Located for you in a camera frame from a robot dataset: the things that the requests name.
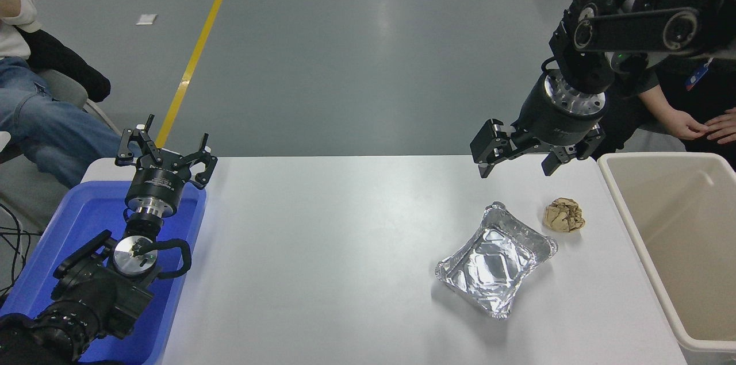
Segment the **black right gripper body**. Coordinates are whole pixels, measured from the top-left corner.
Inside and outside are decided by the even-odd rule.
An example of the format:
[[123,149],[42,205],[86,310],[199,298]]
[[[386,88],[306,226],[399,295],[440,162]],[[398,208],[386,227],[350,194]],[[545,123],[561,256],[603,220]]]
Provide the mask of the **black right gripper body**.
[[601,118],[601,93],[582,93],[563,79],[538,79],[513,123],[513,144],[568,147],[581,142]]

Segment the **standing person's left hand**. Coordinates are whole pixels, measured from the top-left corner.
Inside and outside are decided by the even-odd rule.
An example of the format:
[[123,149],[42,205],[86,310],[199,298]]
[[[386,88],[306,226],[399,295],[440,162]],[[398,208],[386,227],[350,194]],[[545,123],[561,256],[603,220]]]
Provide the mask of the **standing person's left hand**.
[[707,139],[718,144],[735,142],[735,107],[726,109],[722,114],[704,123],[707,127]]

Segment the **standing person's right hand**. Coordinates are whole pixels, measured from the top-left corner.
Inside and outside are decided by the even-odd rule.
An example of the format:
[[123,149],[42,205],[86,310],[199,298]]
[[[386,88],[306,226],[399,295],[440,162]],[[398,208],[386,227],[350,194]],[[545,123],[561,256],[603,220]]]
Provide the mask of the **standing person's right hand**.
[[694,140],[706,135],[710,130],[685,111],[668,109],[658,118],[670,135],[680,140]]

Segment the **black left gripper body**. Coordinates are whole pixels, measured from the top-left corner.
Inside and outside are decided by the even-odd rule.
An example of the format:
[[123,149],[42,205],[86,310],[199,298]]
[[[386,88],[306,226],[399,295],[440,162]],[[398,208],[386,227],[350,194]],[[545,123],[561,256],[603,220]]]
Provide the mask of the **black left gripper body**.
[[191,179],[191,171],[185,168],[159,168],[150,163],[137,163],[125,202],[129,208],[139,208],[145,200],[162,202],[164,208],[177,208],[181,202],[184,185]]

